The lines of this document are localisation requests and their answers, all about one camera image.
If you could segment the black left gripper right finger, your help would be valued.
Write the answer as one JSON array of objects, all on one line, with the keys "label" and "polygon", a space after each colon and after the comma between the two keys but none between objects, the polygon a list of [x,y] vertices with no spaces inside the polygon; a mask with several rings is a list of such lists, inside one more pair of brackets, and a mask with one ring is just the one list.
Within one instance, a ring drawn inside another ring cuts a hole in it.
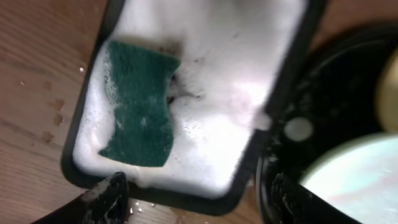
[{"label": "black left gripper right finger", "polygon": [[272,182],[271,201],[281,223],[359,224],[284,174]]}]

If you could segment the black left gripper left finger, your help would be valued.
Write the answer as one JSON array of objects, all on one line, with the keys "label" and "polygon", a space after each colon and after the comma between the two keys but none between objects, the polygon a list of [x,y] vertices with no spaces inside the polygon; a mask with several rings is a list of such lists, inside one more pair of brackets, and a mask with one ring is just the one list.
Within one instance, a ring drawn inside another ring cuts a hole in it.
[{"label": "black left gripper left finger", "polygon": [[122,224],[128,200],[126,175],[117,172],[32,224]]}]

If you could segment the green yellow sponge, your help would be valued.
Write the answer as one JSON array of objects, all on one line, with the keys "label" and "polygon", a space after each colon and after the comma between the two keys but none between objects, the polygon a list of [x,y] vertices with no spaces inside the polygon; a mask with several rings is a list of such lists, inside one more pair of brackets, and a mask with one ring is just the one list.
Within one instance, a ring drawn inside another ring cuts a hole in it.
[{"label": "green yellow sponge", "polygon": [[116,123],[99,154],[129,165],[162,167],[174,143],[167,90],[180,60],[119,41],[108,44],[107,59]]}]

